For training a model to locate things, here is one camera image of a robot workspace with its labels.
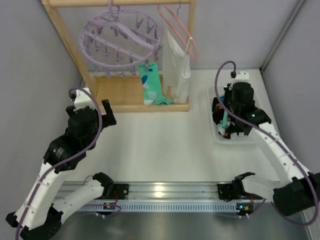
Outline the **mint green patterned sock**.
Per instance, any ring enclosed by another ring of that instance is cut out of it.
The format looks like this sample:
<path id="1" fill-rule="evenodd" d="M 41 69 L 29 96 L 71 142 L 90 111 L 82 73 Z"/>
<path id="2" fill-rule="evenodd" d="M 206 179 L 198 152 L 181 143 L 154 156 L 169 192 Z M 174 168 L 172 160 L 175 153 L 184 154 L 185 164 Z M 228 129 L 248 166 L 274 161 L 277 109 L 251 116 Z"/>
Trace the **mint green patterned sock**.
<path id="1" fill-rule="evenodd" d="M 217 125 L 217 129 L 220 133 L 224 133 L 230 125 L 229 115 L 227 111 L 223 111 L 222 120 Z"/>

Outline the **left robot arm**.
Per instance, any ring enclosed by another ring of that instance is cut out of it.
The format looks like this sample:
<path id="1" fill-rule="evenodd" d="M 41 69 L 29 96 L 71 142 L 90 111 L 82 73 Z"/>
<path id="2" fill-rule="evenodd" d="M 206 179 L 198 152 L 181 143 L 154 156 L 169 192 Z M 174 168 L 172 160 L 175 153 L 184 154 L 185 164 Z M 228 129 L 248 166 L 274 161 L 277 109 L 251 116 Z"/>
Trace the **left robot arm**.
<path id="1" fill-rule="evenodd" d="M 55 199 L 66 178 L 87 156 L 87 151 L 95 148 L 103 128 L 116 124 L 112 112 L 102 115 L 93 102 L 68 106 L 66 112 L 69 119 L 64 134 L 49 144 L 40 172 L 23 205 L 5 218 L 17 229 L 16 239 L 49 240 L 74 212 L 112 192 L 114 181 L 98 172 L 68 196 Z"/>

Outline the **purple round clip hanger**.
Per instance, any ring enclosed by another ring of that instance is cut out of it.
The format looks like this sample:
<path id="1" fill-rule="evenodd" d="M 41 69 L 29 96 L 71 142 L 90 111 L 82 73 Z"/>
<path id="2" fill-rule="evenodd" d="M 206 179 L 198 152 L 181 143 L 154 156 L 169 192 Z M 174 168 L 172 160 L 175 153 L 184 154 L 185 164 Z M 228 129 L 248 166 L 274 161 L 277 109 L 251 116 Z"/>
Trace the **purple round clip hanger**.
<path id="1" fill-rule="evenodd" d="M 155 63 L 162 47 L 157 22 L 144 12 L 113 6 L 89 18 L 79 35 L 80 49 L 96 71 L 122 78 L 136 75 L 139 65 Z"/>

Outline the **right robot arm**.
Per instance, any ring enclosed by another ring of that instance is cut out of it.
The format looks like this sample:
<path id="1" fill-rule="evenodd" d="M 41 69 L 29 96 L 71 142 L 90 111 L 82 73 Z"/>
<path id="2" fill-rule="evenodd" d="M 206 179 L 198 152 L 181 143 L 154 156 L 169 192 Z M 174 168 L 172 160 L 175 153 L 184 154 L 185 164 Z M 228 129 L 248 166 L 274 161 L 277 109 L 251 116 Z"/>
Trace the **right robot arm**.
<path id="1" fill-rule="evenodd" d="M 224 102 L 235 125 L 261 149 L 277 174 L 273 181 L 246 172 L 235 177 L 240 194 L 254 194 L 271 201 L 288 217 L 318 206 L 320 175 L 300 163 L 277 133 L 271 118 L 256 106 L 254 89 L 248 82 L 224 87 Z"/>

